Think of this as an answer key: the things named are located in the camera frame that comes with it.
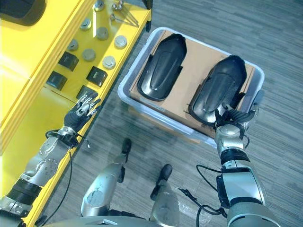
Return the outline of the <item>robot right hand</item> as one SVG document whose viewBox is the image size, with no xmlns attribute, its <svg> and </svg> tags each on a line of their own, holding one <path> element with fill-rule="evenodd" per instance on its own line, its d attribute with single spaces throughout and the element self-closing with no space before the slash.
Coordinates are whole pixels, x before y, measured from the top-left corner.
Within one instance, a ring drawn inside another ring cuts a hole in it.
<svg viewBox="0 0 303 227">
<path fill-rule="evenodd" d="M 223 109 L 225 112 L 222 115 L 220 115 L 218 110 L 215 110 L 215 130 L 220 126 L 232 123 L 239 124 L 244 128 L 244 130 L 247 130 L 250 125 L 255 122 L 258 115 L 259 106 L 257 104 L 253 104 L 248 113 L 233 109 L 227 104 L 223 104 Z"/>
</svg>

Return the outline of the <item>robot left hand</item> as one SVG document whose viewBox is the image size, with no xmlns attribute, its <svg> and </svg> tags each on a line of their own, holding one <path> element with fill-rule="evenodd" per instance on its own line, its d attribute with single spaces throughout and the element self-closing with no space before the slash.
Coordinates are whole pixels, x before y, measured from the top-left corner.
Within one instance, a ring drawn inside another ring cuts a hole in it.
<svg viewBox="0 0 303 227">
<path fill-rule="evenodd" d="M 63 125 L 79 132 L 83 126 L 98 112 L 101 101 L 96 94 L 83 95 L 75 106 L 65 115 Z"/>
</svg>

